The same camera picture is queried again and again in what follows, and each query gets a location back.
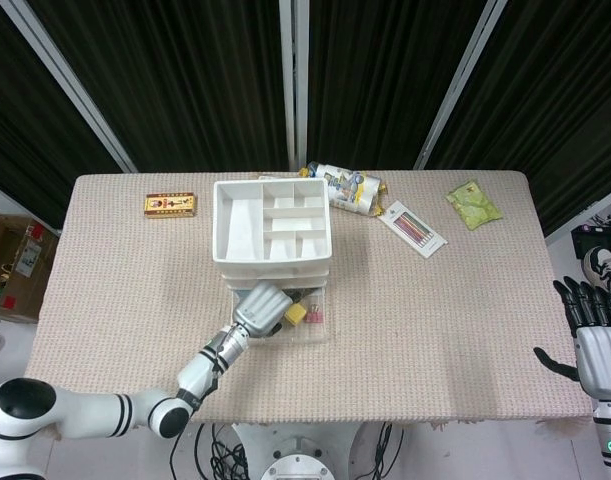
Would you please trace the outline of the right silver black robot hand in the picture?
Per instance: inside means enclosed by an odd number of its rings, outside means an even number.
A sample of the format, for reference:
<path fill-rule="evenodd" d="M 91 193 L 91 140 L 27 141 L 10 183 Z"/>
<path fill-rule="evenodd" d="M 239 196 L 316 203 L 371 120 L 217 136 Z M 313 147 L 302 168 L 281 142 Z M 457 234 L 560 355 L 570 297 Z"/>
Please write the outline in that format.
<path fill-rule="evenodd" d="M 589 397 L 611 401 L 611 293 L 568 276 L 553 286 L 564 306 L 576 363 L 560 363 L 540 347 L 533 349 L 536 358 L 551 372 L 579 383 Z"/>

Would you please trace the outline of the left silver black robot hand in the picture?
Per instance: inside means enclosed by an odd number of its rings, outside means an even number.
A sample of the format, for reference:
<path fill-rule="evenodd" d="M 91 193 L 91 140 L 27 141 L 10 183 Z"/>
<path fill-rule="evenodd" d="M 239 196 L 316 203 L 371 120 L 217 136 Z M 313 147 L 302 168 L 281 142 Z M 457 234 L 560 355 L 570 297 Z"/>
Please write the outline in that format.
<path fill-rule="evenodd" d="M 233 322 L 241 325 L 251 338 L 264 338 L 270 335 L 292 303 L 283 290 L 261 281 L 236 305 Z"/>

